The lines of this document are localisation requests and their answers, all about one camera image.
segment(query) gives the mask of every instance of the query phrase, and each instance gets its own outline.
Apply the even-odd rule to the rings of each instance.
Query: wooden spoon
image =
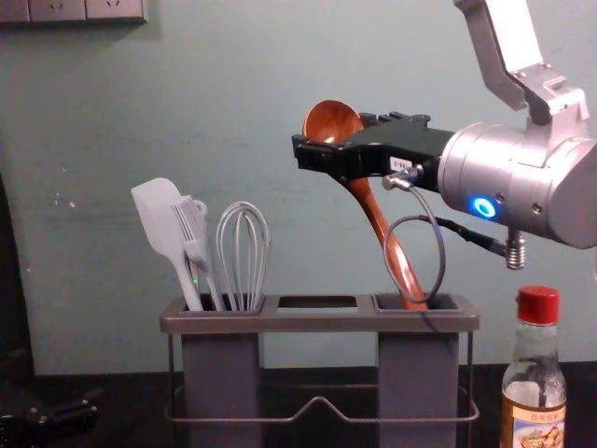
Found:
[[[365,127],[361,117],[349,105],[341,101],[324,100],[309,111],[303,122],[302,133],[318,142],[334,143],[340,142],[363,129]],[[365,177],[352,180],[348,182],[346,188],[360,203],[377,235],[377,239],[383,245],[383,238],[388,232],[389,226],[379,204],[375,200],[375,196],[373,196],[368,179]],[[423,290],[407,256],[394,235],[390,236],[388,249],[390,268],[400,285],[415,299],[422,299],[424,297]],[[425,303],[412,303],[405,297],[402,298],[402,302],[407,310],[427,309]]]

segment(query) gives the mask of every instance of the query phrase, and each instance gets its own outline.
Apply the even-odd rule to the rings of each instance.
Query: sauce bottle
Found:
[[[516,348],[502,382],[500,448],[563,448],[566,383],[558,362],[560,293],[522,287]]]

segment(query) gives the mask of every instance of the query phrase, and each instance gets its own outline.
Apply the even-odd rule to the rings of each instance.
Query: cable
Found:
[[[425,215],[419,215],[418,218],[421,221],[429,222],[429,217]],[[465,241],[489,250],[500,257],[506,256],[506,245],[500,243],[495,238],[467,229],[465,226],[461,226],[460,224],[450,221],[449,219],[444,219],[443,217],[436,217],[436,221],[438,226],[445,227],[450,231],[458,233],[458,235],[460,235]]]
[[[439,287],[441,286],[441,283],[444,280],[444,274],[446,273],[446,249],[444,247],[444,240],[441,237],[441,230],[439,229],[439,226],[437,224],[436,217],[431,211],[431,208],[429,207],[429,204],[427,203],[423,195],[408,181],[400,180],[396,182],[396,186],[404,191],[411,192],[414,195],[414,197],[417,198],[417,201],[419,201],[419,203],[423,207],[425,213],[427,214],[427,217],[429,218],[429,222],[433,227],[433,232],[436,235],[437,240],[437,248],[439,250],[439,270],[437,272],[436,282],[431,288],[431,290],[425,295],[425,297],[423,297],[422,299],[415,299],[404,287],[402,287],[402,285],[400,285],[398,279],[394,275],[394,272],[392,272],[392,269],[390,268],[390,260],[388,258],[388,243],[390,241],[390,235],[392,235],[394,229],[398,227],[400,224],[407,221],[420,220],[420,217],[418,216],[402,217],[401,219],[394,221],[390,225],[388,232],[385,234],[385,237],[383,238],[383,261],[385,263],[385,269],[387,269],[388,273],[392,277],[392,280],[394,280],[394,283],[396,284],[398,290],[402,293],[402,295],[412,303],[425,303],[433,299],[433,297],[435,297],[437,291],[439,290]]]

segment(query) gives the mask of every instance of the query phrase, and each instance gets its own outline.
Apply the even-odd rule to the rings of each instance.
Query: spoon handle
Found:
[[[348,183],[346,187],[358,201],[367,215],[377,239],[383,245],[383,238],[388,232],[388,222],[383,215],[383,212],[373,196],[369,181],[366,178],[356,179]],[[423,290],[419,281],[410,266],[409,259],[402,250],[400,243],[394,235],[390,236],[388,242],[388,259],[390,260],[390,268],[398,279],[398,282],[414,297],[415,299],[422,299],[424,297]],[[412,303],[405,297],[402,298],[404,308],[407,310],[426,310],[426,303]]]

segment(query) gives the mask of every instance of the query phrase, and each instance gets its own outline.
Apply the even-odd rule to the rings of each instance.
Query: wall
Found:
[[[39,373],[165,368],[158,316],[180,291],[145,238],[131,187],[168,177],[212,217],[235,200],[256,203],[273,231],[269,292],[393,290],[352,197],[297,169],[290,136],[309,107],[340,98],[362,111],[426,113],[450,130],[524,122],[484,89],[450,0],[149,4],[138,28],[0,34],[0,169]],[[546,59],[597,104],[597,5],[530,4]],[[389,218],[419,213],[408,195],[373,184]],[[439,216],[505,235],[426,197]],[[401,237],[430,285],[431,231],[407,226]],[[528,268],[512,273],[446,235],[444,288],[482,314],[477,361],[509,358],[514,295],[527,283],[562,290],[562,358],[597,359],[594,253],[528,240]],[[372,360],[370,335],[281,340],[268,341],[269,365]]]

